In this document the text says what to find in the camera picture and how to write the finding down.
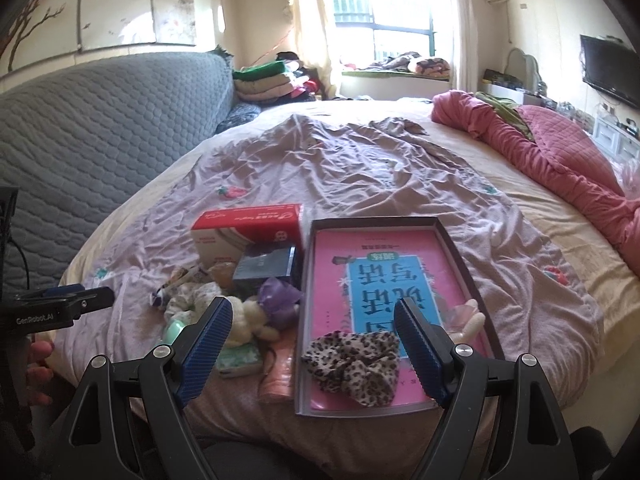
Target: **window sill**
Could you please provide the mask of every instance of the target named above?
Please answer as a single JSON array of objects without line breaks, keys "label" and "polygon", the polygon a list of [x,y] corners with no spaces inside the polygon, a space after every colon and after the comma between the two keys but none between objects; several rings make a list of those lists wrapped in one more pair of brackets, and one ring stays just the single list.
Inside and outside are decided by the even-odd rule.
[{"label": "window sill", "polygon": [[396,72],[395,70],[345,70],[342,72],[343,77],[372,77],[372,78],[388,78],[388,77],[411,77],[416,79],[430,79],[432,81],[449,82],[449,78],[436,78],[414,74],[413,72]]}]

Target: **window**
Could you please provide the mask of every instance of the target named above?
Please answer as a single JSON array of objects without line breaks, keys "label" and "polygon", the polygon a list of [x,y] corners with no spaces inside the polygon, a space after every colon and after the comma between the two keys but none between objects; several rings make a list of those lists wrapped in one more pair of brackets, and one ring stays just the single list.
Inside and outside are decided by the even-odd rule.
[{"label": "window", "polygon": [[343,64],[364,68],[408,51],[435,56],[431,0],[332,0]]}]

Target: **stuffed toy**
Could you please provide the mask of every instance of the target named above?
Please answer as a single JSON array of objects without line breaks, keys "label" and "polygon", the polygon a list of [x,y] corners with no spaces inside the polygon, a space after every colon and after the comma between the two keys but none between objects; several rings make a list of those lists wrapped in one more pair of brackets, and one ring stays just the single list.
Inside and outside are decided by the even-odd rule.
[{"label": "stuffed toy", "polygon": [[[179,285],[174,290],[174,294],[164,311],[167,325],[174,320],[180,320],[184,324],[196,323],[216,296],[223,296],[216,282]],[[234,320],[224,348],[242,346],[251,341],[254,335],[258,339],[268,342],[280,339],[280,332],[267,326],[267,315],[256,301],[255,296],[246,301],[235,296],[225,296],[225,298],[231,302]]]}]

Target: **blanket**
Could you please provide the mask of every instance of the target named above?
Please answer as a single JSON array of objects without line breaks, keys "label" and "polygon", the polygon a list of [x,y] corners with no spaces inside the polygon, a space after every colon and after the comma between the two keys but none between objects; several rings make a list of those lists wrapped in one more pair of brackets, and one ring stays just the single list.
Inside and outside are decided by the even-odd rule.
[{"label": "blanket", "polygon": [[438,95],[433,105],[432,121],[481,139],[519,171],[573,205],[640,276],[640,200],[626,199],[610,164],[571,121],[545,108],[519,107],[533,143],[491,106],[465,92]]},{"label": "blanket", "polygon": [[[246,193],[228,197],[223,187]],[[115,305],[58,333],[56,351],[70,366],[65,375],[77,383],[98,353],[113,361],[145,355],[164,329],[162,314],[148,307],[149,294],[175,267],[197,259],[190,237],[195,219],[204,210],[266,203],[303,203],[312,219],[438,216],[474,277],[507,358],[535,354],[563,406],[586,386],[600,351],[602,313],[560,249],[505,194],[411,121],[336,127],[298,115],[258,139],[203,155],[113,239],[83,283],[110,286]],[[194,432],[277,442],[333,478],[374,470],[377,479],[407,478],[440,418],[439,411],[300,417],[291,404],[259,404],[260,379],[212,374],[187,406]],[[490,434],[489,420],[490,414],[479,441]]]}]

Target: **folded clothes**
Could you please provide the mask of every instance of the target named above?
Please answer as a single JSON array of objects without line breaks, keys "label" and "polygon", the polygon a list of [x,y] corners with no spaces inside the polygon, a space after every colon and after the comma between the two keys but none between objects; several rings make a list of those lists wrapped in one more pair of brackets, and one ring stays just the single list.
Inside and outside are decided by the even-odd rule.
[{"label": "folded clothes", "polygon": [[286,70],[284,61],[271,61],[264,65],[250,66],[242,70],[236,70],[234,72],[234,79],[239,79],[240,81],[258,81],[258,79],[281,74]]},{"label": "folded clothes", "polygon": [[289,97],[291,97],[292,99],[295,99],[296,97],[298,97],[299,95],[302,95],[304,92],[306,92],[306,88],[303,86],[296,86],[291,93],[289,94]]},{"label": "folded clothes", "polygon": [[236,86],[237,91],[242,92],[243,94],[254,95],[276,88],[276,86],[285,85],[293,81],[295,78],[296,76],[294,76],[293,73],[283,72],[282,74],[258,79],[258,81],[242,81],[236,79],[234,81],[234,85]]},{"label": "folded clothes", "polygon": [[284,60],[284,66],[287,67],[287,70],[289,70],[290,72],[300,70],[300,62],[294,61],[292,59]]},{"label": "folded clothes", "polygon": [[363,406],[387,406],[396,395],[400,340],[393,332],[347,334],[314,339],[302,355],[320,389],[344,393]]},{"label": "folded clothes", "polygon": [[297,97],[292,97],[291,94],[283,95],[282,97],[278,97],[277,99],[269,99],[268,101],[261,101],[260,106],[262,108],[268,108],[270,106],[282,106],[288,105],[291,103],[308,103],[313,102],[316,98],[311,95],[308,91],[302,92]]},{"label": "folded clothes", "polygon": [[243,101],[249,102],[260,102],[260,101],[268,101],[270,99],[277,99],[278,97],[283,97],[287,94],[290,94],[294,91],[295,88],[302,86],[303,83],[308,81],[308,76],[302,76],[293,81],[289,81],[284,85],[276,86],[276,88],[272,88],[267,90],[266,92],[261,92],[259,94],[245,94],[243,92],[237,92],[238,97]]}]

